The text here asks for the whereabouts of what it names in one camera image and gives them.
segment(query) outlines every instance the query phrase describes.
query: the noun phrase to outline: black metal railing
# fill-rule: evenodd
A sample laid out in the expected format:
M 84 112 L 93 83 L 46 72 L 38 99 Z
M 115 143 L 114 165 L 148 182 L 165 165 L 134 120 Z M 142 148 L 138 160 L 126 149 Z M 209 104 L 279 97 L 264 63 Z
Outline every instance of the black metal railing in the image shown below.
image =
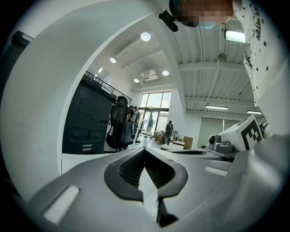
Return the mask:
M 106 82 L 102 81 L 101 79 L 95 77 L 93 74 L 91 74 L 88 71 L 86 71 L 85 75 L 87 75 L 88 77 L 90 77 L 90 78 L 94 79 L 95 81 L 99 82 L 101 84 L 101 86 L 103 88 L 105 88 L 105 90 L 107 90 L 109 93 L 113 93 L 117 97 L 124 96 L 125 98 L 127 98 L 128 104 L 131 104 L 132 98 L 128 97 L 126 94 L 120 92 L 119 90 L 116 90 L 114 87 L 110 86 L 109 84 L 107 84 Z

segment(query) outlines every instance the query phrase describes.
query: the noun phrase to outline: white shirt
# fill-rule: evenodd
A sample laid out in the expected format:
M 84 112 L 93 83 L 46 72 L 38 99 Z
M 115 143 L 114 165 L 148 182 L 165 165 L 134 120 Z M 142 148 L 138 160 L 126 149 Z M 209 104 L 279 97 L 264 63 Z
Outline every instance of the white shirt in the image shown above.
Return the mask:
M 255 106 L 282 69 L 289 68 L 288 50 L 271 19 L 252 0 L 234 0 L 233 9 L 246 37 L 244 64 L 249 74 Z

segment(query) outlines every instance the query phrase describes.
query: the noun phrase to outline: white arch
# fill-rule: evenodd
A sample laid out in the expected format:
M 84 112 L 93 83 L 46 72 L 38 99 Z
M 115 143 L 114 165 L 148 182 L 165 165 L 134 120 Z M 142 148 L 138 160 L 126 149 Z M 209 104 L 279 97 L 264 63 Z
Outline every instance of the white arch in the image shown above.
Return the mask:
M 135 0 L 85 6 L 50 24 L 23 51 L 3 94 L 0 136 L 24 200 L 61 174 L 64 123 L 86 69 L 114 37 L 153 12 Z

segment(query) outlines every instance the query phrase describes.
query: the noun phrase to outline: white box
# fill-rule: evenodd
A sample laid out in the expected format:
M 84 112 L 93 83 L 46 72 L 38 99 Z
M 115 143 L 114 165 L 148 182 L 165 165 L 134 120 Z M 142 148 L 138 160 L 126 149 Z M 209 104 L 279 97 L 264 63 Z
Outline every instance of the white box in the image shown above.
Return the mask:
M 256 143 L 263 140 L 258 122 L 254 115 L 246 118 L 220 133 L 222 142 L 229 141 L 234 150 L 251 149 Z

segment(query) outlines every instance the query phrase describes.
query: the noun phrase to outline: black office chair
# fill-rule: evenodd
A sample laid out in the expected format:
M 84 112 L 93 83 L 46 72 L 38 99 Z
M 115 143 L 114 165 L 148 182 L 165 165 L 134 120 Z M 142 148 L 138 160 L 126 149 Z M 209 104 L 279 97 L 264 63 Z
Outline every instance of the black office chair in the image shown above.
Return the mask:
M 118 97 L 117 104 L 111 109 L 111 128 L 107 133 L 106 142 L 111 148 L 119 149 L 119 151 L 134 141 L 132 138 L 126 137 L 127 115 L 128 101 L 125 97 Z

